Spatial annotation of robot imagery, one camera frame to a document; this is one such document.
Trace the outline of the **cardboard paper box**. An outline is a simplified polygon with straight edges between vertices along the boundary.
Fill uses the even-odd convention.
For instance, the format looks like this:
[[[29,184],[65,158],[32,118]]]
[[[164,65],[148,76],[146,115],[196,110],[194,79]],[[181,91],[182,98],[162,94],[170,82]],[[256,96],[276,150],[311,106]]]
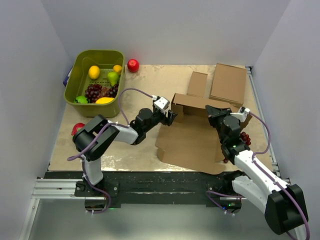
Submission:
[[[226,170],[217,130],[210,126],[206,106],[232,112],[228,102],[175,93],[171,110],[177,114],[171,126],[160,127],[155,146],[158,159],[167,164],[218,175]]]

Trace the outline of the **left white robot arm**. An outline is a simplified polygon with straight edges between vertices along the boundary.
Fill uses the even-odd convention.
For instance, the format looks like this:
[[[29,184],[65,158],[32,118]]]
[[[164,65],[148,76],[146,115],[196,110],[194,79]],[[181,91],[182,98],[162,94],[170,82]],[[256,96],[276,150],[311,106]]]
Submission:
[[[123,125],[99,114],[73,135],[72,141],[78,154],[67,160],[80,159],[84,181],[87,183],[86,191],[92,196],[99,196],[104,190],[101,157],[110,145],[113,142],[138,145],[153,127],[158,124],[170,126],[177,116],[171,110],[142,108],[134,120]]]

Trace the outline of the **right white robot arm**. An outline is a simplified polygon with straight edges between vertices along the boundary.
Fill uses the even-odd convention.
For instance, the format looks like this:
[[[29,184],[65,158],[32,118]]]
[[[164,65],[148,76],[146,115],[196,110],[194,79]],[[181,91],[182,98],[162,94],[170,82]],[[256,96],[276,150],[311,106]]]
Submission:
[[[258,159],[244,140],[241,124],[255,114],[245,107],[238,112],[230,108],[205,107],[210,125],[216,129],[224,157],[239,168],[223,183],[223,192],[230,197],[246,198],[264,215],[269,228],[277,235],[289,234],[305,227],[305,238],[311,237],[309,217],[303,190],[276,176]]]

